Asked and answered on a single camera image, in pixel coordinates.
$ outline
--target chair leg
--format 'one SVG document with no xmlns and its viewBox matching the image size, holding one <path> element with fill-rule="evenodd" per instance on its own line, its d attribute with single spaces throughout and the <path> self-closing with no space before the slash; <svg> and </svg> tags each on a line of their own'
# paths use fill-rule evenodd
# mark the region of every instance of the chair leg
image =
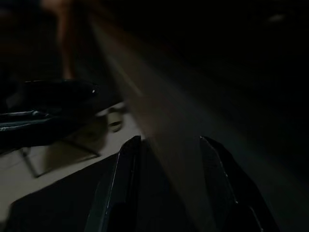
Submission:
<svg viewBox="0 0 309 232">
<path fill-rule="evenodd" d="M 33 167 L 32 163 L 31 163 L 31 161 L 30 161 L 30 159 L 28 157 L 29 152 L 26 152 L 23 149 L 20 149 L 20 151 L 21 151 L 21 156 L 22 156 L 23 160 L 25 161 L 25 163 L 26 163 L 27 167 L 29 168 L 29 170 L 30 170 L 31 174 L 33 175 L 33 177 L 35 177 L 35 178 L 40 177 L 41 175 L 39 175 L 36 172 L 35 168 Z"/>
<path fill-rule="evenodd" d="M 61 141 L 62 141 L 63 143 L 66 143 L 66 144 L 69 144 L 69 145 L 71 145 L 71 146 L 73 146 L 73 147 L 76 147 L 76 148 L 78 148 L 78 149 L 80 149 L 80 150 L 83 150 L 83 151 L 85 151 L 85 152 L 88 152 L 88 153 L 90 153 L 90 154 L 93 154 L 93 155 L 95 155 L 95 156 L 97 156 L 97 157 L 100 157 L 100 156 L 101 156 L 100 153 L 98 153 L 97 151 L 92 150 L 92 149 L 90 149 L 90 148 L 88 148 L 88 147 L 85 147 L 85 146 L 83 146 L 83 145 L 77 144 L 76 142 L 73 142 L 73 141 L 70 141 L 70 140 L 66 140 L 66 139 L 62 139 Z"/>
</svg>

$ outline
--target floor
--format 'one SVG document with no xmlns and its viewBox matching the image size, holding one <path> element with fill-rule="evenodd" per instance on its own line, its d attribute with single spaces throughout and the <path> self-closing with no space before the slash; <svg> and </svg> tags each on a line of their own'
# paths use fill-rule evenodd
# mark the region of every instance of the floor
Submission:
<svg viewBox="0 0 309 232">
<path fill-rule="evenodd" d="M 122 107 L 123 104 L 121 103 L 115 106 L 116 109 Z M 103 111 L 98 116 L 105 114 L 106 111 Z M 135 135 L 141 135 L 141 131 L 130 113 L 123 114 L 123 121 L 124 124 L 120 131 L 116 133 L 109 131 L 106 131 L 106 133 L 100 132 L 103 136 L 99 135 L 96 141 L 86 141 L 84 143 L 96 149 L 101 154 L 100 158 L 80 161 L 88 158 L 89 155 L 61 143 L 55 143 L 51 146 L 33 147 L 29 157 L 36 170 L 41 173 L 49 168 L 53 168 L 51 172 L 39 178 L 33 178 L 21 159 L 19 151 L 0 156 L 0 221 L 6 219 L 10 204 L 15 200 L 115 154 L 125 141 Z M 98 122 L 95 122 L 91 127 L 98 128 Z M 75 135 L 78 142 L 83 140 L 83 138 L 80 139 L 78 136 L 79 134 Z"/>
</svg>

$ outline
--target white floor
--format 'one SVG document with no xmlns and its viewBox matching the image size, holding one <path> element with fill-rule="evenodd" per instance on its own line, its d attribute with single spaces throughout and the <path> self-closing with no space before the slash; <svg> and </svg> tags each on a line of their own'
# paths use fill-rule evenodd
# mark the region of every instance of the white floor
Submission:
<svg viewBox="0 0 309 232">
<path fill-rule="evenodd" d="M 79 163 L 67 163 L 65 166 L 60 166 L 39 178 L 32 177 L 18 151 L 0 156 L 0 222 L 6 219 L 10 204 L 15 200 L 117 153 L 121 145 L 134 135 L 141 135 L 141 132 L 132 115 L 129 113 L 124 114 L 122 129 L 116 133 L 108 132 L 106 134 L 104 146 L 99 150 L 100 158 L 89 159 Z M 51 150 L 56 151 L 56 153 L 52 154 L 52 161 L 55 160 L 55 157 L 56 160 L 62 159 L 68 153 L 70 153 L 70 156 L 72 154 L 75 156 L 79 153 L 78 158 L 86 156 L 85 153 L 81 155 L 79 150 L 63 144 L 55 144 L 49 147 L 34 147 L 31 149 L 30 160 L 38 172 L 46 170 L 46 160 L 50 159 L 48 156 L 51 155 Z"/>
</svg>

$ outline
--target person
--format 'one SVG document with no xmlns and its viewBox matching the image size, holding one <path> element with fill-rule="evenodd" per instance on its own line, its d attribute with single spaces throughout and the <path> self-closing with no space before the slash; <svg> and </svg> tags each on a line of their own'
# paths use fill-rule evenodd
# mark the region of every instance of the person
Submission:
<svg viewBox="0 0 309 232">
<path fill-rule="evenodd" d="M 0 0 L 0 18 L 9 18 L 16 12 L 24 11 L 47 12 L 57 18 L 56 38 L 62 55 L 64 79 L 74 78 L 69 37 L 72 4 L 73 0 Z"/>
</svg>

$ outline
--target chair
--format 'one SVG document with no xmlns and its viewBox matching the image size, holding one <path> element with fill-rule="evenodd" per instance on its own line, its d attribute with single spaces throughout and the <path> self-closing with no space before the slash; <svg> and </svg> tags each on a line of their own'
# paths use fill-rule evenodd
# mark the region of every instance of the chair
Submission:
<svg viewBox="0 0 309 232">
<path fill-rule="evenodd" d="M 100 156 L 90 148 L 64 139 L 85 125 L 72 112 L 94 101 L 98 97 L 98 86 L 77 80 L 32 81 L 22 84 L 5 80 L 4 83 L 1 88 L 9 88 L 0 91 L 0 149 L 21 150 L 22 158 L 34 177 L 43 174 L 36 172 L 28 158 L 29 153 L 22 149 L 24 147 L 62 141 L 95 157 Z"/>
</svg>

